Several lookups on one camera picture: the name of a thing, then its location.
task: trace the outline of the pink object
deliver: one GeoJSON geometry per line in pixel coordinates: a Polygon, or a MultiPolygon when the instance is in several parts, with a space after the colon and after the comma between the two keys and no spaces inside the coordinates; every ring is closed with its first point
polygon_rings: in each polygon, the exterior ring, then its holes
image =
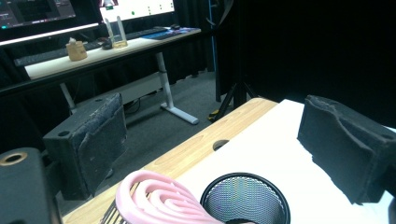
{"type": "Polygon", "coordinates": [[[116,206],[128,223],[222,223],[176,180],[147,170],[127,175],[117,190],[116,206]]]}

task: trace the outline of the gray carpet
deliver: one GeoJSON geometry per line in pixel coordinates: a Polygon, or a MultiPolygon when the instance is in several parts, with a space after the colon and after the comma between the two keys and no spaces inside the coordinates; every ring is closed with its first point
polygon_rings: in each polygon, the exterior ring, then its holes
{"type": "MultiPolygon", "coordinates": [[[[98,193],[210,125],[208,114],[220,107],[220,102],[216,101],[215,87],[215,74],[211,72],[186,77],[171,86],[175,107],[198,118],[200,122],[196,125],[161,109],[163,91],[145,96],[140,102],[126,108],[127,150],[115,161],[113,176],[102,183],[98,193]]],[[[83,203],[85,202],[64,201],[62,195],[58,194],[58,204],[63,215],[83,203]]]]}

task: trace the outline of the white desk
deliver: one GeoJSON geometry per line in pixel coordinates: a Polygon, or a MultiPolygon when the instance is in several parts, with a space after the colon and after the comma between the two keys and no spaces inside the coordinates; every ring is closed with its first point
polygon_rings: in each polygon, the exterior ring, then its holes
{"type": "Polygon", "coordinates": [[[389,193],[380,203],[352,205],[312,162],[310,153],[297,140],[303,110],[302,104],[281,102],[177,180],[200,200],[206,186],[217,177],[253,173],[282,191],[292,224],[388,224],[389,193]]]}
{"type": "MultiPolygon", "coordinates": [[[[76,61],[72,62],[70,61],[69,57],[62,57],[59,59],[43,62],[43,63],[36,63],[32,65],[25,66],[25,70],[27,74],[29,75],[30,79],[37,79],[41,77],[46,77],[46,76],[51,76],[57,73],[64,73],[68,71],[74,71],[78,70],[79,68],[82,68],[86,65],[89,64],[96,64],[96,63],[105,63],[109,59],[117,59],[119,57],[137,53],[139,51],[151,49],[178,39],[181,39],[183,37],[186,37],[188,35],[194,35],[197,33],[200,33],[201,30],[197,28],[181,28],[179,31],[181,35],[174,35],[170,38],[166,38],[164,40],[155,40],[155,39],[148,39],[148,38],[137,38],[137,39],[132,39],[128,40],[128,46],[122,49],[109,49],[109,50],[103,50],[103,49],[93,49],[87,51],[88,57],[81,60],[81,61],[76,61]]],[[[116,89],[115,91],[119,91],[122,95],[123,102],[126,104],[134,99],[136,97],[143,96],[145,94],[148,94],[152,91],[158,90],[160,87],[163,87],[163,91],[165,94],[165,103],[161,105],[162,108],[166,109],[167,111],[177,115],[178,117],[181,117],[182,119],[186,120],[187,122],[191,124],[197,124],[199,120],[181,110],[178,108],[174,107],[173,99],[172,99],[172,93],[170,91],[170,86],[169,86],[169,81],[168,81],[168,75],[166,73],[166,68],[163,62],[163,54],[161,52],[156,53],[156,59],[158,63],[158,68],[159,72],[157,74],[153,74],[149,77],[142,78],[142,80],[138,81],[138,85],[144,85],[145,88],[140,88],[139,93],[134,94],[131,93],[130,89],[131,88],[136,88],[137,85],[129,84],[129,88],[119,88],[116,89]]],[[[69,103],[69,107],[72,111],[72,113],[75,112],[76,106],[75,103],[72,100],[72,97],[70,97],[69,91],[64,85],[64,83],[61,84],[62,91],[64,93],[64,97],[67,100],[67,103],[69,103]]]]}

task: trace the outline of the monitor screen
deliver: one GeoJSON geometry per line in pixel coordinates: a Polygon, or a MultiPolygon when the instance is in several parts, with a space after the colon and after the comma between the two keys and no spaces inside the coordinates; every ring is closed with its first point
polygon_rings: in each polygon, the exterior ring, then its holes
{"type": "Polygon", "coordinates": [[[93,28],[92,0],[0,0],[0,46],[93,28]]]}
{"type": "Polygon", "coordinates": [[[173,0],[98,0],[102,22],[123,21],[174,12],[173,0]]]}

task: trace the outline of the keyboard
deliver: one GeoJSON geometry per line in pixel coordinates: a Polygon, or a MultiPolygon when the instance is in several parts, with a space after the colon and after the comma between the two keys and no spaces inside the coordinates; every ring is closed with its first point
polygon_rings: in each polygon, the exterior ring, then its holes
{"type": "MultiPolygon", "coordinates": [[[[154,28],[147,29],[144,31],[129,33],[129,34],[125,35],[125,37],[127,40],[131,40],[131,39],[136,39],[136,38],[146,36],[146,35],[155,35],[155,34],[160,34],[160,33],[166,33],[167,31],[168,31],[168,29],[166,29],[164,27],[154,27],[154,28]]],[[[97,41],[84,43],[84,48],[87,51],[92,50],[92,49],[99,49],[101,47],[102,47],[101,43],[99,43],[97,41]]],[[[25,56],[25,57],[22,57],[19,59],[15,59],[14,63],[17,67],[21,67],[21,66],[27,66],[27,65],[31,65],[31,64],[35,64],[35,63],[43,63],[43,62],[46,62],[49,60],[54,60],[54,59],[65,57],[67,55],[68,54],[67,54],[66,49],[56,49],[56,50],[48,51],[45,53],[29,55],[29,56],[25,56]]]]}

